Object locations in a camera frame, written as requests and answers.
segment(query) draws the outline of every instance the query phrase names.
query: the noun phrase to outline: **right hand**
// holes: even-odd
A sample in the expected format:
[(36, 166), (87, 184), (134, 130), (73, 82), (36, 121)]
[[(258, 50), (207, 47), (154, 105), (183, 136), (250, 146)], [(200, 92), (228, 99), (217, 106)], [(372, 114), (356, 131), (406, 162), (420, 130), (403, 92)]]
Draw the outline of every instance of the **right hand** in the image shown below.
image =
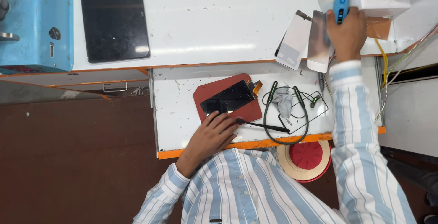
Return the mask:
[(357, 7), (350, 7), (341, 25), (336, 23), (332, 9), (327, 11), (327, 33), (336, 49), (338, 62), (360, 60), (360, 50), (367, 39), (365, 13)]

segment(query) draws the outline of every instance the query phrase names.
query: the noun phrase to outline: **drawer handle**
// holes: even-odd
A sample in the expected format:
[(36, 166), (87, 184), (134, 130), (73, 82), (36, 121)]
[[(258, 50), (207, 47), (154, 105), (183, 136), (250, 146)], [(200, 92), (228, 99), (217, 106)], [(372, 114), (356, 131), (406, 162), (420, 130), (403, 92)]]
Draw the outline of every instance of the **drawer handle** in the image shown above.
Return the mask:
[(102, 89), (103, 89), (103, 92), (123, 92), (123, 91), (126, 91), (126, 90), (128, 90), (128, 82), (125, 82), (125, 88), (123, 89), (123, 88), (114, 88), (113, 90), (107, 90), (107, 89), (105, 89), (105, 84), (102, 84)]

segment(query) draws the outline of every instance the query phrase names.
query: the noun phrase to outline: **brown floor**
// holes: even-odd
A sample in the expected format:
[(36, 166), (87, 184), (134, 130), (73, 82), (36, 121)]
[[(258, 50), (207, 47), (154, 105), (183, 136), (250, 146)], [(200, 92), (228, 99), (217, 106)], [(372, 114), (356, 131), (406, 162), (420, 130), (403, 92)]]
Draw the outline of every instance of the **brown floor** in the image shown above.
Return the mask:
[[(156, 159), (148, 96), (0, 106), (0, 131), (0, 223), (131, 223), (176, 161)], [(438, 214), (400, 183), (418, 220)], [(337, 208), (332, 167), (304, 186)]]

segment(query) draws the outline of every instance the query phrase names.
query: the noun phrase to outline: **striped shirt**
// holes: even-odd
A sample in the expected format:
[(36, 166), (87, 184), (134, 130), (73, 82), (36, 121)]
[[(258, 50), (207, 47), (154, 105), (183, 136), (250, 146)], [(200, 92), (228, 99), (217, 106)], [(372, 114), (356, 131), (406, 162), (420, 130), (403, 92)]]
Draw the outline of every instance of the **striped shirt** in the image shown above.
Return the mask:
[(380, 154), (360, 61), (334, 65), (330, 79), (339, 214), (288, 176), (272, 147), (224, 150), (205, 159), (191, 179), (170, 165), (148, 191), (134, 223), (166, 223), (179, 197), (184, 224), (415, 223)]

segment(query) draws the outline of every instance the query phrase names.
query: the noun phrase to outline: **shirt sleeve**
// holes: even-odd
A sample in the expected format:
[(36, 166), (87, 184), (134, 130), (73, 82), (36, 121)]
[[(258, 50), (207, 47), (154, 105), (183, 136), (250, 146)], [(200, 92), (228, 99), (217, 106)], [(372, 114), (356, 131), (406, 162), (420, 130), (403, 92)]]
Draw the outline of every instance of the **shirt sleeve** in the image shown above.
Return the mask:
[(133, 224), (167, 223), (175, 203), (189, 183), (173, 163), (158, 182), (146, 194), (140, 212), (134, 217)]
[(331, 157), (339, 207), (347, 223), (416, 223), (406, 196), (380, 153), (376, 114), (361, 63), (346, 61), (330, 69), (335, 127)]

